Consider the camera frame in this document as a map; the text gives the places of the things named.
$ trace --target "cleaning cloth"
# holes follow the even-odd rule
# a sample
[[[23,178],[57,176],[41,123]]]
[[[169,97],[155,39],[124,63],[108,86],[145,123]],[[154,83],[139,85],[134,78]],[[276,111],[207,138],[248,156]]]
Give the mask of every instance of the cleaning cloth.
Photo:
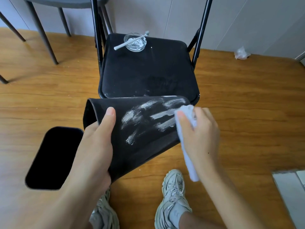
[[[191,159],[189,158],[188,154],[185,151],[184,144],[183,144],[183,135],[182,135],[181,125],[180,125],[180,122],[179,122],[179,119],[177,116],[177,111],[182,111],[185,114],[185,116],[188,118],[188,120],[190,121],[192,127],[194,128],[197,126],[197,121],[196,121],[196,116],[193,112],[193,109],[194,109],[193,105],[181,106],[179,109],[177,109],[175,111],[175,120],[176,120],[177,133],[178,133],[178,136],[179,136],[179,139],[181,142],[181,148],[183,151],[186,167],[188,168],[188,171],[189,171],[190,179],[193,182],[197,182],[197,181],[199,181],[199,178],[198,178],[196,170],[193,166],[193,163],[191,162]]]

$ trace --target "glass bowl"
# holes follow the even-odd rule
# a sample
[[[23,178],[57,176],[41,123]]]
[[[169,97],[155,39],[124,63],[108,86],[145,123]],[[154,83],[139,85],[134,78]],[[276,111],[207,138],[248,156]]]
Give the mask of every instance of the glass bowl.
[[[133,38],[138,38],[140,36],[142,36],[142,34],[139,34],[139,33],[126,34],[124,37],[124,42],[127,42],[128,40],[131,40]],[[143,37],[131,44],[126,45],[126,48],[133,52],[140,52],[140,51],[144,50],[145,46],[146,46],[146,38]]]

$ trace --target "plastic bag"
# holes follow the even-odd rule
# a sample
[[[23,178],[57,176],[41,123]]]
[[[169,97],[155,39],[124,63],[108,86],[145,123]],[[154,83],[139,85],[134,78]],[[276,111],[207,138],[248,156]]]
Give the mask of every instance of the plastic bag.
[[[245,51],[244,47],[239,48],[236,52],[234,52],[235,58],[236,59],[241,59],[241,60],[245,60],[247,59],[251,54],[247,53]]]

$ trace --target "sneaker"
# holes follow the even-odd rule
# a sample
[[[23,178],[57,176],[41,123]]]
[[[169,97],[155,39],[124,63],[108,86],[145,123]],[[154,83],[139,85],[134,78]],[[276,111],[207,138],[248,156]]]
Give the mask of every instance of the sneaker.
[[[162,184],[163,200],[160,203],[156,216],[156,229],[172,229],[176,228],[169,219],[171,209],[175,204],[180,204],[189,212],[192,212],[188,201],[185,198],[185,188],[182,173],[173,169],[165,176]]]
[[[116,212],[109,205],[110,189],[108,188],[106,193],[101,196],[97,201],[96,207],[94,208],[91,216],[94,216],[96,213],[102,218],[101,229],[120,229],[119,219]]]

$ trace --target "wood grain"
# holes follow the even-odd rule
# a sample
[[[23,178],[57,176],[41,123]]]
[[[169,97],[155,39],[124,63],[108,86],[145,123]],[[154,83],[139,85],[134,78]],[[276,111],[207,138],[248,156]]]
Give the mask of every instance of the wood grain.
[[[58,196],[34,191],[25,175],[44,134],[54,126],[82,128],[87,98],[98,98],[92,37],[48,34],[53,65],[37,32],[0,29],[0,228],[25,228]],[[292,229],[272,171],[305,168],[305,68],[284,58],[201,50],[196,65],[201,97],[221,129],[220,160],[238,190],[270,228]],[[154,228],[161,185],[171,169],[185,177],[195,215],[222,223],[200,183],[190,181],[180,145],[125,175],[110,203],[121,228]]]

